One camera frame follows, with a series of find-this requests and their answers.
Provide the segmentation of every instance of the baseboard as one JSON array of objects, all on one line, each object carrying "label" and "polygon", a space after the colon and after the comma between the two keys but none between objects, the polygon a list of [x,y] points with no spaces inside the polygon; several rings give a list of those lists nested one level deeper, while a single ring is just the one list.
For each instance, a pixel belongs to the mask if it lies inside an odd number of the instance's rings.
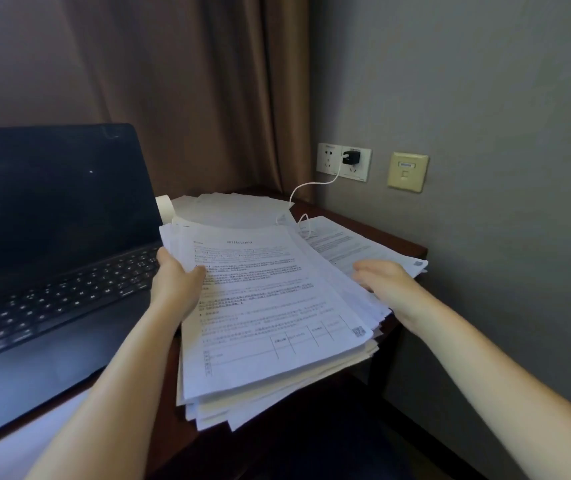
[{"label": "baseboard", "polygon": [[351,387],[359,389],[359,394],[369,404],[370,411],[380,421],[396,431],[405,441],[423,453],[432,463],[454,480],[488,480],[454,451],[450,450],[425,429],[396,409],[392,403],[386,401],[380,395],[373,394],[369,387],[361,381],[354,379]]}]

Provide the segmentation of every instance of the white wall socket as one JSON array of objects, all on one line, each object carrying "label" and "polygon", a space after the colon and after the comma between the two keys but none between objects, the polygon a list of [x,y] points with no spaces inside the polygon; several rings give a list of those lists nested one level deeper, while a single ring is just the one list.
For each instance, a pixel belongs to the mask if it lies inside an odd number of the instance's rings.
[{"label": "white wall socket", "polygon": [[338,164],[343,160],[343,153],[349,150],[361,152],[361,159],[356,165],[341,165],[341,174],[339,174],[339,177],[366,182],[367,173],[370,169],[370,158],[372,157],[372,151],[367,148],[319,143],[317,147],[317,171],[328,173],[329,175],[336,175]]}]

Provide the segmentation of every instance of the person's right arm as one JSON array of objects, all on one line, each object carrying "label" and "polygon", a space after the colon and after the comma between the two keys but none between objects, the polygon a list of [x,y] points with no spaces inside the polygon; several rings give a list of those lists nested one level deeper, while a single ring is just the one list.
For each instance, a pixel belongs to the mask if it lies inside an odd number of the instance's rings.
[{"label": "person's right arm", "polygon": [[432,350],[531,479],[571,479],[571,403],[535,379],[396,263],[354,264],[354,279]]}]

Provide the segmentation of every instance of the desk leg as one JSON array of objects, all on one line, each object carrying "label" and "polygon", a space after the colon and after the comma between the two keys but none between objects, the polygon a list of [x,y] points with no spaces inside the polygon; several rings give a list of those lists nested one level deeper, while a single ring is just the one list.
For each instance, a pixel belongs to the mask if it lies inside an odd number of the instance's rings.
[{"label": "desk leg", "polygon": [[402,330],[403,327],[398,324],[380,343],[378,352],[372,356],[367,384],[370,391],[377,396],[382,395],[385,391],[385,384],[388,381]]}]

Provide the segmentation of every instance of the laptop keyboard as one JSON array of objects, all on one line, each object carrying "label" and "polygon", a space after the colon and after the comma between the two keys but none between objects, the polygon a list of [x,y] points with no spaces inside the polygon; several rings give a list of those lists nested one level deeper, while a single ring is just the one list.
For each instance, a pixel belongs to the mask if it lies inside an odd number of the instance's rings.
[{"label": "laptop keyboard", "polygon": [[149,289],[159,268],[158,249],[139,249],[0,299],[0,352]]}]

